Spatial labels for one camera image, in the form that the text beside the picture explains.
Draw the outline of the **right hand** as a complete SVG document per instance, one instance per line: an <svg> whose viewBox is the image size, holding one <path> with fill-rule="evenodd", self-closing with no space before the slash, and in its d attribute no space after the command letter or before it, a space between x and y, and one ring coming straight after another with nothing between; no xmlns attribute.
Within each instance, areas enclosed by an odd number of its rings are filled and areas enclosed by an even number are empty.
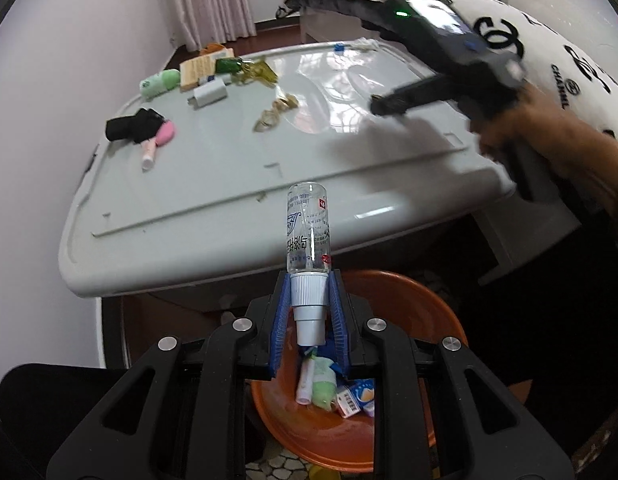
<svg viewBox="0 0 618 480"><path fill-rule="evenodd" d="M532 84L518 103L495 118L469 123L480 152L493 154L507 141L525 141L559 176L589 193L618 221L618 141L582 122Z"/></svg>

